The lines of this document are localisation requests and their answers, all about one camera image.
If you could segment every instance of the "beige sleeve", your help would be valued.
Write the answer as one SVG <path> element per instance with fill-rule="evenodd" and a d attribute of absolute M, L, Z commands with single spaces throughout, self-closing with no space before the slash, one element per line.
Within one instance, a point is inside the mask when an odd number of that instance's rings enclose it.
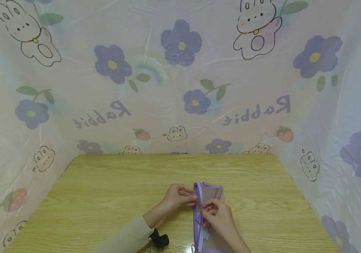
<path fill-rule="evenodd" d="M 148 243 L 154 232 L 142 215 L 137 215 L 130 223 L 102 242 L 93 253 L 137 253 Z"/>

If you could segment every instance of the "black clip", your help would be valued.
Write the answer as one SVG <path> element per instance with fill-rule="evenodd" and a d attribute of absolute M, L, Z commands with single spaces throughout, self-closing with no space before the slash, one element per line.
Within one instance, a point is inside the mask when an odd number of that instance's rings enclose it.
<path fill-rule="evenodd" d="M 159 236 L 157 229 L 154 229 L 154 232 L 148 238 L 149 242 L 153 242 L 155 247 L 163 248 L 169 245 L 169 237 L 167 234 Z"/>

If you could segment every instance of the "mesh pencil case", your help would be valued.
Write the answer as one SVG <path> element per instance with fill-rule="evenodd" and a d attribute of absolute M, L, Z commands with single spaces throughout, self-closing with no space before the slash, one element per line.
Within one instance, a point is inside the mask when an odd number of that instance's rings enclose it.
<path fill-rule="evenodd" d="M 193 208 L 194 248 L 199 253 L 232 253 L 228 243 L 209 225 L 202 227 L 202 205 L 207 200 L 216 198 L 224 201 L 223 187 L 209 183 L 194 183 L 197 205 Z"/>

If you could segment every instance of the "table surface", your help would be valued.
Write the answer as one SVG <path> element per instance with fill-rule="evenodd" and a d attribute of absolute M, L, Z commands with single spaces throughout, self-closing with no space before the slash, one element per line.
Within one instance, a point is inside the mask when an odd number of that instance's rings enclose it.
<path fill-rule="evenodd" d="M 79 155 L 5 252 L 91 252 L 156 205 L 171 183 L 196 181 L 223 186 L 253 253 L 339 252 L 274 155 L 188 154 Z M 191 208 L 175 211 L 159 233 L 170 238 L 165 253 L 191 253 Z"/>

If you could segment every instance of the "plastic backdrop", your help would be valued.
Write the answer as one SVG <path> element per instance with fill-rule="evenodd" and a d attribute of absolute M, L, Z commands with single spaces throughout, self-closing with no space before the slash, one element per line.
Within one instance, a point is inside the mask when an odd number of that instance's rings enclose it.
<path fill-rule="evenodd" d="M 84 153 L 276 154 L 361 252 L 361 1 L 0 0 L 0 252 Z"/>

